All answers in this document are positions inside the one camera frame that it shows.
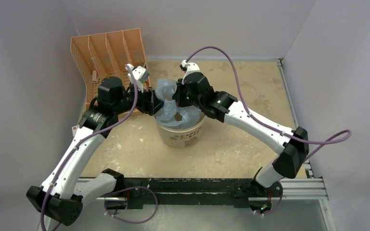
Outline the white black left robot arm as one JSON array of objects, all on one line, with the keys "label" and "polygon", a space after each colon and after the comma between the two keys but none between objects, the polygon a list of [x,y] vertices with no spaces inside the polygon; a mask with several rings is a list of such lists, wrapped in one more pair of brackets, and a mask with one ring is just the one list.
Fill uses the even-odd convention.
[{"label": "white black left robot arm", "polygon": [[108,137],[110,130],[120,125],[120,114],[130,116],[135,109],[154,115],[164,102],[153,89],[141,91],[142,83],[133,82],[124,87],[120,78],[105,78],[95,97],[83,114],[74,140],[50,176],[40,185],[31,186],[26,196],[40,213],[40,226],[44,219],[52,218],[58,224],[73,224],[82,209],[98,197],[110,194],[118,197],[123,192],[140,193],[143,186],[127,187],[124,176],[111,169],[97,178],[77,187],[78,179],[93,153]]}]

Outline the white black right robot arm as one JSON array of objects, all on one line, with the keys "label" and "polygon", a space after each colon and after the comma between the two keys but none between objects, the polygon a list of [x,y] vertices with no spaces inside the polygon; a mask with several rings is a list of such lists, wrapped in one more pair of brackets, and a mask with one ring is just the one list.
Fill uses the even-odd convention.
[{"label": "white black right robot arm", "polygon": [[225,91],[215,91],[200,72],[187,75],[176,82],[173,99],[179,107],[194,106],[211,119],[235,126],[254,136],[276,154],[276,158],[256,173],[251,183],[252,192],[262,196],[275,182],[293,179],[304,163],[309,145],[307,131],[279,125],[260,114],[245,109],[242,101]]}]

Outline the beige plastic trash bin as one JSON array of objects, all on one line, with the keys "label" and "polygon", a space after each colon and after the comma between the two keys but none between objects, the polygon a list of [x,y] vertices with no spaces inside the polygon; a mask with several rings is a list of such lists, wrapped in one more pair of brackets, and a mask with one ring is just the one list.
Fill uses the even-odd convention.
[{"label": "beige plastic trash bin", "polygon": [[162,141],[173,148],[182,149],[195,145],[203,131],[205,115],[195,107],[177,108],[154,116]]}]

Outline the light blue plastic trash bag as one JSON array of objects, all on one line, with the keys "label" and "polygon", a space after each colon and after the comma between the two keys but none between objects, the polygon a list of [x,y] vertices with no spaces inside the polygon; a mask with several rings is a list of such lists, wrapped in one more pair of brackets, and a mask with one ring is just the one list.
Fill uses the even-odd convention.
[{"label": "light blue plastic trash bag", "polygon": [[191,128],[201,120],[202,112],[194,106],[179,107],[172,98],[176,90],[177,85],[174,80],[159,79],[157,81],[155,94],[164,104],[162,109],[155,114],[156,121],[159,125],[174,130]]}]

